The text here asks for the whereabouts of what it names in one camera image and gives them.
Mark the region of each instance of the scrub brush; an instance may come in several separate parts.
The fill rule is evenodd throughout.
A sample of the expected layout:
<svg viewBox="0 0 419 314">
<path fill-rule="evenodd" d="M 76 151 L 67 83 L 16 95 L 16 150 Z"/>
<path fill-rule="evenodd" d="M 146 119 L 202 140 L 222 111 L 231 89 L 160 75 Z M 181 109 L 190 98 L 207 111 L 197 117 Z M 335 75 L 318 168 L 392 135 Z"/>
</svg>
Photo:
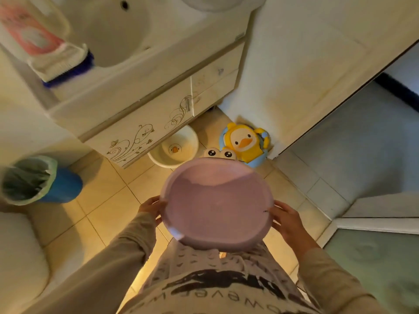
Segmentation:
<svg viewBox="0 0 419 314">
<path fill-rule="evenodd" d="M 44 86 L 51 88 L 90 70 L 93 67 L 93 54 L 86 44 L 78 47 L 63 42 L 55 51 L 28 58 L 28 65 Z"/>
</svg>

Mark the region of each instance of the door frame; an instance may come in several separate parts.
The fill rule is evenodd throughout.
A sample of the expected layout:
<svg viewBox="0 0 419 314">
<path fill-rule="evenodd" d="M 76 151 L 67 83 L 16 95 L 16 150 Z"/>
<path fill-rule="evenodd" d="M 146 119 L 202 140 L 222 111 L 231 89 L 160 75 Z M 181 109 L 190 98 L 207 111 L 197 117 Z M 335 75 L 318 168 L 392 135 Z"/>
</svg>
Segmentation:
<svg viewBox="0 0 419 314">
<path fill-rule="evenodd" d="M 338 229 L 419 234 L 419 218 L 336 218 L 316 240 L 317 244 L 326 246 Z M 290 274 L 294 283 L 298 281 L 298 269 L 297 265 Z"/>
</svg>

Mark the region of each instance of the trash can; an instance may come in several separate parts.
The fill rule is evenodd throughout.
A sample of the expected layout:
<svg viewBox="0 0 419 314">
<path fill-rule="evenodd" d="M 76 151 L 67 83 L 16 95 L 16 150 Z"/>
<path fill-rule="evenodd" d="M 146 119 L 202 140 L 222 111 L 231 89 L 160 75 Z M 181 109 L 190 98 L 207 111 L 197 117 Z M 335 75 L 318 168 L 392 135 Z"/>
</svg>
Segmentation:
<svg viewBox="0 0 419 314">
<path fill-rule="evenodd" d="M 68 203 L 80 194 L 83 182 L 69 169 L 58 168 L 55 159 L 37 155 L 9 167 L 1 186 L 9 204 L 22 206 L 37 200 Z"/>
</svg>

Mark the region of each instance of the bathroom sink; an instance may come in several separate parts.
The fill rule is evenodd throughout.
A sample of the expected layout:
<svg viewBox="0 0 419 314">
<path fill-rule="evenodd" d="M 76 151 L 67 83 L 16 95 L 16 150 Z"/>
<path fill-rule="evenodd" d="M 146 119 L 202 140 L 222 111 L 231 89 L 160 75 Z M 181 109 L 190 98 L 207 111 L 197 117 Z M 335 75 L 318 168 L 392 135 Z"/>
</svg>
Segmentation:
<svg viewBox="0 0 419 314">
<path fill-rule="evenodd" d="M 149 15 L 143 0 L 55 2 L 70 21 L 75 42 L 87 44 L 99 67 L 127 60 L 149 33 Z"/>
</svg>

